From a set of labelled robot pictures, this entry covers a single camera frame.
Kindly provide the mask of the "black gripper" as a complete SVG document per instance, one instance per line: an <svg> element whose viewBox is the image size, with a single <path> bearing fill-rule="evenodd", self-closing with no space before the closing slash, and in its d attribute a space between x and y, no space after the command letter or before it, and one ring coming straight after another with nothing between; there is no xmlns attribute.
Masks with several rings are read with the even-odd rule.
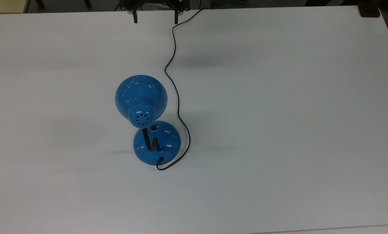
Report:
<svg viewBox="0 0 388 234"><path fill-rule="evenodd" d="M190 0L120 0L119 8L133 12L134 23L138 23L137 9L144 4L165 4L175 11L174 24L179 23L179 13L190 10Z"/></svg>

